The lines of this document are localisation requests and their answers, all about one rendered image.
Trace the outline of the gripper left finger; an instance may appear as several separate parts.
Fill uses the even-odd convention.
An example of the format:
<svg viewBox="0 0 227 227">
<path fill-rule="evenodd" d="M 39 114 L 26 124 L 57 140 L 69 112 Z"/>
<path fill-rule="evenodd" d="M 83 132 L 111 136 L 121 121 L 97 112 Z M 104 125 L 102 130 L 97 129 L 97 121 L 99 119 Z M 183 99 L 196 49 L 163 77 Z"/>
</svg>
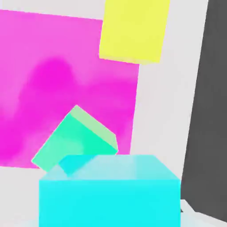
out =
<svg viewBox="0 0 227 227">
<path fill-rule="evenodd" d="M 19 221 L 16 224 L 13 224 L 12 227 L 39 227 L 39 219 L 27 219 L 24 221 Z"/>
</svg>

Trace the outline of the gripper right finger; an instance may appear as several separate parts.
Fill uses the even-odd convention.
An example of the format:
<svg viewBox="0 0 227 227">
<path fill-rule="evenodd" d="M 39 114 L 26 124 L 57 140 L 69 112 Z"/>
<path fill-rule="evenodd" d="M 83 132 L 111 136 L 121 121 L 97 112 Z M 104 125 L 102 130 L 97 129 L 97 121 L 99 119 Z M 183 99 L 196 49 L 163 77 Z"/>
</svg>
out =
<svg viewBox="0 0 227 227">
<path fill-rule="evenodd" d="M 196 212 L 186 200 L 180 200 L 180 208 L 184 227 L 219 227 L 212 217 Z"/>
</svg>

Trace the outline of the small cyan cube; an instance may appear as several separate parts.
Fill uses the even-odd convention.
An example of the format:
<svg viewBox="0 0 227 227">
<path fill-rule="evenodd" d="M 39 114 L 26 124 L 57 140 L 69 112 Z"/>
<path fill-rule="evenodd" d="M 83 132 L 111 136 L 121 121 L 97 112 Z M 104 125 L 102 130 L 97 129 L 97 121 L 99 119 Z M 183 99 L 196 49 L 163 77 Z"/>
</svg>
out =
<svg viewBox="0 0 227 227">
<path fill-rule="evenodd" d="M 180 179 L 153 155 L 72 155 L 39 181 L 39 227 L 180 227 Z"/>
</svg>

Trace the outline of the small green cube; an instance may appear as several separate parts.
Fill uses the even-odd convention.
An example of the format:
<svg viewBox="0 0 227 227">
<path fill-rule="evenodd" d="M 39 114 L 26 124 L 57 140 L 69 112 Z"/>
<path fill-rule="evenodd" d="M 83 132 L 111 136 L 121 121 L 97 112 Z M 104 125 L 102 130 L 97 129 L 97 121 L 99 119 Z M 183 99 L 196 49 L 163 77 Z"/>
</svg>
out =
<svg viewBox="0 0 227 227">
<path fill-rule="evenodd" d="M 117 152 L 116 135 L 75 105 L 31 161 L 46 172 L 58 164 L 70 175 L 96 155 Z"/>
</svg>

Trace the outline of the large magenta box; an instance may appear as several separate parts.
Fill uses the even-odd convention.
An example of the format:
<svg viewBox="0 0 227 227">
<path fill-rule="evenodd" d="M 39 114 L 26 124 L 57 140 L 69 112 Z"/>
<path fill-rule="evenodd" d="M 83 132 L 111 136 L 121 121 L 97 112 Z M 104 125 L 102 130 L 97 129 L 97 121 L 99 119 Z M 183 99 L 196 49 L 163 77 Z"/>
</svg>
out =
<svg viewBox="0 0 227 227">
<path fill-rule="evenodd" d="M 139 66 L 99 58 L 102 21 L 0 10 L 0 166 L 31 160 L 78 105 L 129 154 Z"/>
</svg>

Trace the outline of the large yellow box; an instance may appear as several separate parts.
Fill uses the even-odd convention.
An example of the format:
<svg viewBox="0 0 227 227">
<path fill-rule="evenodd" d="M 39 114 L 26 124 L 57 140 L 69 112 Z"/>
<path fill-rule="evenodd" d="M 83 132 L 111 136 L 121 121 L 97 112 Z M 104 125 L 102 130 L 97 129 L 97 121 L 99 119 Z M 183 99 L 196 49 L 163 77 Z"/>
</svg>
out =
<svg viewBox="0 0 227 227">
<path fill-rule="evenodd" d="M 99 45 L 101 59 L 158 63 L 170 0 L 106 0 Z"/>
</svg>

